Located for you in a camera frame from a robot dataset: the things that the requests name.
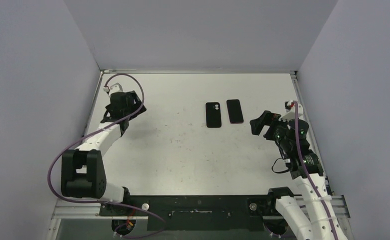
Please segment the purple phone black screen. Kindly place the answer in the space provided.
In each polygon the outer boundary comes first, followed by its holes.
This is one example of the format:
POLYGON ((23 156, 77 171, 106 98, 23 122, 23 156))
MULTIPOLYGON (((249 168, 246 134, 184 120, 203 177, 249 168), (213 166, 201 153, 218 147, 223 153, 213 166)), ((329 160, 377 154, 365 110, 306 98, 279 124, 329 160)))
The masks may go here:
POLYGON ((226 101, 229 121, 231 124, 242 124, 244 123, 242 108, 240 100, 238 99, 229 99, 226 101))

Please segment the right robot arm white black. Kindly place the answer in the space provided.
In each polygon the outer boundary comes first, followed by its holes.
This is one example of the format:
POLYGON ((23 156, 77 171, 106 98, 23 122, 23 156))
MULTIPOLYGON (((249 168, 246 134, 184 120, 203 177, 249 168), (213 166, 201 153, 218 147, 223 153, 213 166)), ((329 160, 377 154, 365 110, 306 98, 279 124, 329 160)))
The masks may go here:
POLYGON ((308 123, 295 116, 284 120, 267 110, 249 123, 257 136, 268 127, 263 137, 277 145, 304 202, 300 206, 288 187, 271 188, 272 197, 265 201, 267 211, 280 214, 298 240, 346 239, 327 192, 323 167, 306 139, 308 123))

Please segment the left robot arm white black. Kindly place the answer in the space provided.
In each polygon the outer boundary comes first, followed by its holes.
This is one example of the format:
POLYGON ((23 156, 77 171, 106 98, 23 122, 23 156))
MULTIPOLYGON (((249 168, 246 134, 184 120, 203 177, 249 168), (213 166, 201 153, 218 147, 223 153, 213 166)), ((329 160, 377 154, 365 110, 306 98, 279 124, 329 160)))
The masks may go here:
POLYGON ((129 121, 145 111, 135 91, 119 90, 110 94, 110 104, 106 106, 99 132, 62 154, 61 193, 64 197, 113 202, 113 210, 122 216, 131 211, 132 202, 125 197, 128 189, 107 181, 103 156, 124 135, 129 121))

